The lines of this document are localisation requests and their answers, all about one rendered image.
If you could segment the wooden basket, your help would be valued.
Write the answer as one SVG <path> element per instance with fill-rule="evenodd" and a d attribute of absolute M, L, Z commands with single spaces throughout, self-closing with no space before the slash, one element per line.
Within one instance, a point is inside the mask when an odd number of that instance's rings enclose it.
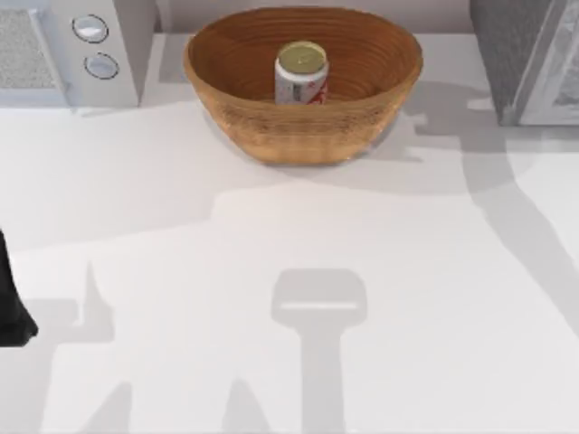
<path fill-rule="evenodd" d="M 323 105 L 273 100 L 274 62 L 295 41 L 315 42 L 327 53 Z M 402 26 L 316 5 L 227 15 L 199 30 L 184 50 L 185 74 L 212 121 L 267 164 L 323 165 L 361 153 L 393 122 L 422 66 L 422 47 Z"/>

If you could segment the red and white can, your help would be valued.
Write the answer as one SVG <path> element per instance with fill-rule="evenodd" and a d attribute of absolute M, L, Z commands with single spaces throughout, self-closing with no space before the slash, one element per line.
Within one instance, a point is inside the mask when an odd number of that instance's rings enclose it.
<path fill-rule="evenodd" d="M 284 45 L 274 64 L 275 103 L 324 104 L 328 73 L 326 51 L 317 43 L 295 41 Z"/>

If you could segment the pale microwave oven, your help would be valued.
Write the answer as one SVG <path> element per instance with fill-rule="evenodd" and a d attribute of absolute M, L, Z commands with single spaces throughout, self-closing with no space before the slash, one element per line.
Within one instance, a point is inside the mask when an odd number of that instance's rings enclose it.
<path fill-rule="evenodd" d="M 156 0 L 48 0 L 58 42 L 59 69 L 68 84 L 68 109 L 134 108 L 145 87 L 147 67 L 158 21 Z M 95 14 L 108 25 L 102 43 L 80 40 L 71 28 L 73 18 Z M 98 80 L 84 68 L 84 59 L 98 52 L 113 57 L 119 74 Z"/>

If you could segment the microwave knob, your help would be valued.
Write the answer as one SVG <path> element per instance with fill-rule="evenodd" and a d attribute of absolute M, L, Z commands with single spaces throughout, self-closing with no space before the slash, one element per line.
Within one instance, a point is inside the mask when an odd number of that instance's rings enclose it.
<path fill-rule="evenodd" d="M 110 55 L 98 52 L 84 59 L 84 68 L 98 80 L 112 80 L 119 74 L 119 64 Z"/>
<path fill-rule="evenodd" d="M 71 28 L 80 40 L 87 43 L 102 43 L 109 36 L 107 23 L 95 14 L 73 18 Z"/>

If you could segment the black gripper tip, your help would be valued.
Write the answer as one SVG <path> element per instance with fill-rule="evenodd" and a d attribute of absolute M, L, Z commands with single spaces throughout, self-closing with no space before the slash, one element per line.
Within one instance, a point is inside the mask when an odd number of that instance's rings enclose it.
<path fill-rule="evenodd" d="M 18 294 L 5 236 L 0 230 L 0 347 L 23 347 L 38 332 L 38 325 Z"/>

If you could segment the microwave oven door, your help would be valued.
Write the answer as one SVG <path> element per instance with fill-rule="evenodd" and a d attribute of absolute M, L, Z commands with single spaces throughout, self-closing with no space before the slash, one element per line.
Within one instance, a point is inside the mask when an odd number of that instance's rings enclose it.
<path fill-rule="evenodd" d="M 0 0 L 0 109 L 69 105 L 48 0 Z"/>

